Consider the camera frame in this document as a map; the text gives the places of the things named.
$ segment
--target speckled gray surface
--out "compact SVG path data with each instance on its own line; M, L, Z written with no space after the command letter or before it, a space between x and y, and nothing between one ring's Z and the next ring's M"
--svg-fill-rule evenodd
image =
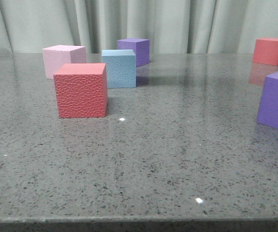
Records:
M1 56L0 231L278 226L278 130L256 123L251 59L154 55L137 68L137 88L108 90L106 117L59 119L42 54Z

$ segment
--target red cube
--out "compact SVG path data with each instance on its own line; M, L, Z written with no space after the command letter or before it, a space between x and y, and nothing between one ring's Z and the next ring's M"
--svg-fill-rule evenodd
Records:
M262 38L256 40L254 63L278 65L278 38Z
M104 63L64 64L54 83L59 117L104 117L107 80Z

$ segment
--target white curtain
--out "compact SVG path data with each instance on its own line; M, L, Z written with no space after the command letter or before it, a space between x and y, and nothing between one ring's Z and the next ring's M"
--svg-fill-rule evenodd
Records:
M131 37L155 54L252 53L257 38L278 37L278 0L0 0L0 53L99 53Z

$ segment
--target curtain fold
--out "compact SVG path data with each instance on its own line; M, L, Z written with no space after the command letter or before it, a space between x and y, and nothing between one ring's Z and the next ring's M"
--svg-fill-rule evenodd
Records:
M156 54L252 53L257 38L278 37L278 0L0 0L0 53L100 53L131 37Z

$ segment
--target light blue cube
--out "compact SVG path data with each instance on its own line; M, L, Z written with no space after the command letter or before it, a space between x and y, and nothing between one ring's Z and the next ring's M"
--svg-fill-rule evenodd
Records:
M108 88L136 87L136 58L133 50L102 50Z

